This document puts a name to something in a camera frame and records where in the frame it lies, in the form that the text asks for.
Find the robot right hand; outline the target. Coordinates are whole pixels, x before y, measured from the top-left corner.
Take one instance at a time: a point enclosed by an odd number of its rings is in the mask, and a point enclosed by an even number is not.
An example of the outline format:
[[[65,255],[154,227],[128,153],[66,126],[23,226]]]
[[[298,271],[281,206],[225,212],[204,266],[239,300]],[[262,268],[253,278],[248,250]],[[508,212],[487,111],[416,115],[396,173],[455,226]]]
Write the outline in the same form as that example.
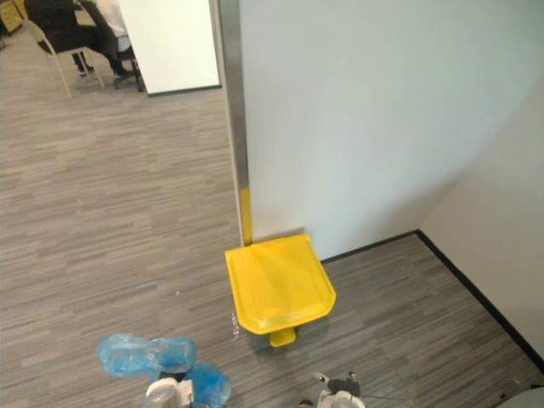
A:
[[[332,378],[322,372],[316,372],[314,377],[325,388],[320,391],[316,402],[302,399],[297,407],[316,408],[365,408],[361,399],[360,383],[353,371],[349,371],[345,378]]]

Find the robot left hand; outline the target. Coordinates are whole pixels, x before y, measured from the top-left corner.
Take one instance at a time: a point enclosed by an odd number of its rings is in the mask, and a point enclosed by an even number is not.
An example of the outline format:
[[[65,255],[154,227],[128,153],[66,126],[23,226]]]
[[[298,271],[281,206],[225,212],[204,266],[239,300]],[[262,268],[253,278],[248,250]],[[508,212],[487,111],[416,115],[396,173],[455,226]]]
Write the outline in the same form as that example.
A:
[[[167,373],[161,371],[158,378],[147,388],[143,407],[182,408],[195,407],[193,381],[186,372]]]

